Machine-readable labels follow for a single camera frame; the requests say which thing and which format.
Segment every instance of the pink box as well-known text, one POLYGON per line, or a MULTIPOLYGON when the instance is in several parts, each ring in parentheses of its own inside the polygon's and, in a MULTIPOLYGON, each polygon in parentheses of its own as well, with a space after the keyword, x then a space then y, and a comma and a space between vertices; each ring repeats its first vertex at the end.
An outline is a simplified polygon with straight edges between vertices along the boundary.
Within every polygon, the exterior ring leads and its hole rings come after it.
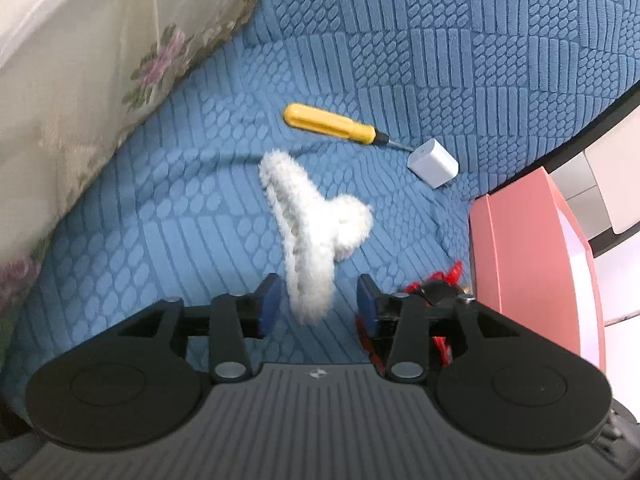
POLYGON ((539 168, 471 207, 479 301, 605 371, 591 247, 539 168))

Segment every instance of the white fluffy hair clip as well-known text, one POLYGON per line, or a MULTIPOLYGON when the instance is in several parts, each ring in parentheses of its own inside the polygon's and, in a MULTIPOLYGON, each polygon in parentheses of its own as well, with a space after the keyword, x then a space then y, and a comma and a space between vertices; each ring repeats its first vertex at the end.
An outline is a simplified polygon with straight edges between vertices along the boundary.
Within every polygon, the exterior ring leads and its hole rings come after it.
POLYGON ((282 235, 291 310, 299 322, 316 322, 332 304, 334 261, 367 239, 371 211, 351 195, 326 200, 287 153, 265 154, 259 169, 282 235))

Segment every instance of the screwdriver handle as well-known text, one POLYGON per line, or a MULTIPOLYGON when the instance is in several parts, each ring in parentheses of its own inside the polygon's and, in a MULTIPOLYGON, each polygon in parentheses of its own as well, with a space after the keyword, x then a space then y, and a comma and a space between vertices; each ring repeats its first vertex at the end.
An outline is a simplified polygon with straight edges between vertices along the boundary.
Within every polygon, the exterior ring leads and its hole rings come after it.
POLYGON ((373 126, 300 103, 292 103, 285 108, 284 120, 294 128, 350 139, 362 144, 372 144, 376 139, 376 129, 373 126))

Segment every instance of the blue bedspread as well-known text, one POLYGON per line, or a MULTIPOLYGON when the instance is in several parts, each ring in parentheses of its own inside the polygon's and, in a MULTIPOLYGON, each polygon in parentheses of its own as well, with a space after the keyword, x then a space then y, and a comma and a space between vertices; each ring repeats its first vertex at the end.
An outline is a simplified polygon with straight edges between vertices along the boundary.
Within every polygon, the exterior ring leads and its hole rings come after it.
MULTIPOLYGON (((327 196, 374 207, 372 235, 337 266, 334 308, 299 326, 282 305, 255 361, 366 358, 356 279, 397 290, 468 262, 470 201, 578 132, 640 73, 638 0, 261 0, 251 22, 140 126, 56 229, 15 332, 2 394, 24 414, 45 361, 158 298, 206 304, 283 274, 257 162, 289 150, 327 196), (418 146, 461 173, 431 190, 406 155, 292 130, 303 102, 418 146)), ((195 342, 189 359, 205 365, 195 342)))

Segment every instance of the phone charger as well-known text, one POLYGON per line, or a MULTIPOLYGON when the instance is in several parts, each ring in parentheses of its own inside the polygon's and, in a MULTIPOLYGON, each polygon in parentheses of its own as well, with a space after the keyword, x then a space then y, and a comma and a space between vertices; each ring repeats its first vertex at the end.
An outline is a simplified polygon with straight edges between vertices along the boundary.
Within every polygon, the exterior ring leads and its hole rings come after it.
POLYGON ((409 155, 406 166, 434 189, 458 174, 460 166, 436 140, 427 140, 409 155))

